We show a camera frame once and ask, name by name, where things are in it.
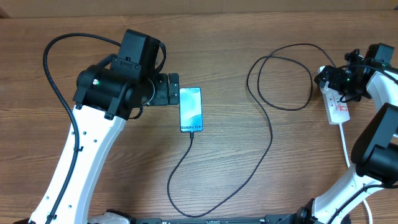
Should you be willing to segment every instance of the blue phone screen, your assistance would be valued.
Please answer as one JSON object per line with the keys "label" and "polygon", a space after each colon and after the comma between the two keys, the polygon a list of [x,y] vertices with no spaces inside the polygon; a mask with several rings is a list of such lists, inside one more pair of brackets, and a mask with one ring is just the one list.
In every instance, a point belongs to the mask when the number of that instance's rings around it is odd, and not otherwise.
{"label": "blue phone screen", "polygon": [[199,87],[180,89],[180,129],[181,132],[203,130]]}

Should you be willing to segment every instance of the white cable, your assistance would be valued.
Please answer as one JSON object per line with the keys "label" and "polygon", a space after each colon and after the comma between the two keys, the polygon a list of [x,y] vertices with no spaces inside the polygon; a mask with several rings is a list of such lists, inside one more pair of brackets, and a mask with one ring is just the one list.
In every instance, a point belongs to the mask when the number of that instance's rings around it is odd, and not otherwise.
{"label": "white cable", "polygon": [[[347,167],[349,167],[351,164],[349,163],[349,159],[348,159],[346,139],[344,137],[344,131],[343,131],[343,124],[339,123],[338,127],[340,128],[341,143],[343,144],[344,158],[346,159]],[[365,205],[366,211],[368,212],[369,224],[373,224],[371,208],[369,207],[369,204],[366,200],[363,200],[363,204]]]}

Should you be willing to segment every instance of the phone screen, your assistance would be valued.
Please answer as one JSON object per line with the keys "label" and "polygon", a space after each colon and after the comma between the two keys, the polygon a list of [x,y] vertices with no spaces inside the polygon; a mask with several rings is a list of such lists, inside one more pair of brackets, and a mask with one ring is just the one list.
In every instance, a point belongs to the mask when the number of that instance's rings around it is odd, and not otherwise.
{"label": "phone screen", "polygon": [[203,130],[199,87],[180,89],[180,129],[181,132]]}

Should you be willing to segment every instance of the wooden table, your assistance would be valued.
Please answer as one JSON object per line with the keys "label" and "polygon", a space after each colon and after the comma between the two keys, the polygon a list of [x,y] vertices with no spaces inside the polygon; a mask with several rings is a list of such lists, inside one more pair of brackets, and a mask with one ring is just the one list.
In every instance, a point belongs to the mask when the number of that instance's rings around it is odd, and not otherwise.
{"label": "wooden table", "polygon": [[[284,45],[308,42],[344,65],[344,54],[355,48],[364,54],[379,42],[398,47],[397,21],[394,11],[0,19],[0,223],[30,216],[65,144],[70,120],[42,68],[43,50],[54,37],[87,32],[121,41],[126,29],[138,30],[165,42],[164,72],[179,73],[181,87],[202,88],[205,130],[195,135],[192,151],[171,183],[177,206],[196,215],[238,188],[269,143],[265,117],[245,87],[257,58]],[[117,51],[83,37],[54,45],[50,71],[71,106],[77,75]],[[278,55],[301,61],[313,75],[330,64],[313,47]],[[392,64],[398,64],[397,55]],[[252,89],[255,79],[253,74]],[[270,60],[261,78],[264,96],[285,107],[303,105],[309,86],[303,68],[281,60]],[[274,128],[268,155],[250,183],[207,218],[292,213],[345,172],[338,127],[328,124],[317,89],[301,111],[265,107]],[[349,110],[345,133],[351,149],[375,109],[364,99],[350,103]],[[140,119],[127,122],[104,165],[90,215],[114,208],[135,217],[183,218],[166,194],[167,178],[189,145],[178,120],[178,106],[166,106],[146,108]],[[397,196],[398,190],[383,190],[369,197],[375,223],[396,223]],[[363,205],[351,217],[353,223],[367,223]]]}

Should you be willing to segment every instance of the smartphone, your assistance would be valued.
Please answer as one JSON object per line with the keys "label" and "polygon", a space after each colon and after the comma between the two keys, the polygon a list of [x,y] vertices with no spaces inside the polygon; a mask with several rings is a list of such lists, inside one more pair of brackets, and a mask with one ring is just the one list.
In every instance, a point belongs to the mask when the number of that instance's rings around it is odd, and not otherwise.
{"label": "smartphone", "polygon": [[201,110],[201,89],[199,87],[180,89],[181,132],[203,131]]}

